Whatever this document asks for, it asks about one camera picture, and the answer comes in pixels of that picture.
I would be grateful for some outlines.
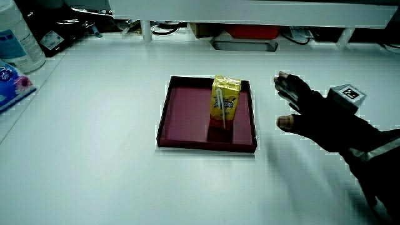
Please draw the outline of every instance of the reflective stripe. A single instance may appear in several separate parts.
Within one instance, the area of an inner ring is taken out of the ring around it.
[[[375,156],[382,155],[383,153],[386,153],[386,152],[388,152],[392,149],[395,149],[399,146],[400,146],[400,137],[381,146],[381,147],[378,147],[370,152],[363,152],[363,151],[354,149],[352,147],[349,150],[354,156],[359,157],[363,161],[368,161]]]

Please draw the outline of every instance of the red tray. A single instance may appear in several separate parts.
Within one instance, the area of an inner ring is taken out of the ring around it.
[[[232,131],[208,126],[213,81],[171,77],[157,133],[159,147],[255,152],[257,138],[249,81],[242,81]]]

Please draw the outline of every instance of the white table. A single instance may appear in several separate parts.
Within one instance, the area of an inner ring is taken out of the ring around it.
[[[398,54],[373,44],[280,40],[276,52],[224,52],[183,34],[154,40],[105,34],[65,52],[0,144],[0,224],[375,224],[338,155],[276,127],[293,111],[273,77],[289,70],[323,94],[351,83],[367,94],[357,114],[393,129]],[[250,80],[255,154],[159,149],[170,76],[212,74]]]

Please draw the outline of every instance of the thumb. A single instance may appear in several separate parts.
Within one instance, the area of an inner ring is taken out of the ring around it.
[[[284,132],[309,138],[329,152],[344,148],[344,142],[329,133],[329,119],[321,116],[297,115],[279,116],[276,125]]]

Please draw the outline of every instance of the label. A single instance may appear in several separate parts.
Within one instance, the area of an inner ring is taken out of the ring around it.
[[[40,43],[49,50],[54,49],[59,43],[63,42],[64,38],[54,31],[48,32],[41,40]]]
[[[40,60],[42,52],[34,36],[31,33],[29,33],[28,36],[22,39],[20,43],[24,47],[28,56],[32,59],[33,63],[36,63]]]
[[[0,81],[6,82],[11,79],[12,73],[10,69],[2,69],[0,71]]]
[[[26,53],[11,30],[0,32],[0,59],[15,59]]]

